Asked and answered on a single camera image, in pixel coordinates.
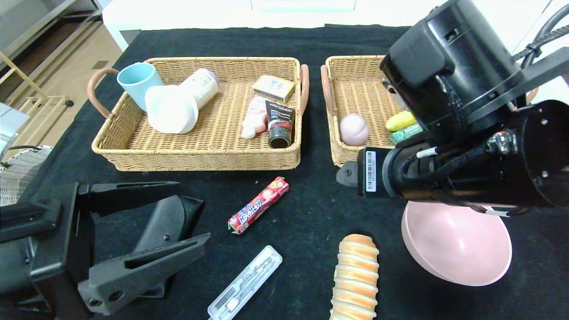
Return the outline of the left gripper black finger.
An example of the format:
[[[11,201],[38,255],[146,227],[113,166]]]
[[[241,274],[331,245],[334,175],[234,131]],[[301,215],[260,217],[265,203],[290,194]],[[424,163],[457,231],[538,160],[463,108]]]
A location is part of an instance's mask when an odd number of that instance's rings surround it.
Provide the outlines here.
[[[94,265],[79,294],[91,312],[109,316],[201,258],[210,239],[205,233]]]
[[[175,181],[82,185],[78,190],[78,207],[81,211],[108,216],[158,202],[177,195],[180,190],[181,183]]]

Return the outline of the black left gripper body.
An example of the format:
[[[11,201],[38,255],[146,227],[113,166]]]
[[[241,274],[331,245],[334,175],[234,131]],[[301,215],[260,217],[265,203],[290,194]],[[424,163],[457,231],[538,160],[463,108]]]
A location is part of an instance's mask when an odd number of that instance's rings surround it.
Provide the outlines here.
[[[1,208],[1,318],[88,320],[79,294],[93,263],[93,220],[79,210],[79,184]]]

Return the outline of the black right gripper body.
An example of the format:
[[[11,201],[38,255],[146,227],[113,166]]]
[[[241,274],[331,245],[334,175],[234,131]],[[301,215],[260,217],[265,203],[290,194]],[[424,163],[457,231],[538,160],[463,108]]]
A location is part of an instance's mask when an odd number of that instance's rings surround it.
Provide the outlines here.
[[[425,141],[404,143],[395,148],[365,147],[360,150],[358,194],[366,198],[393,198],[413,202],[442,203],[443,192],[434,188],[437,180],[405,182],[400,167],[407,158],[429,148]]]

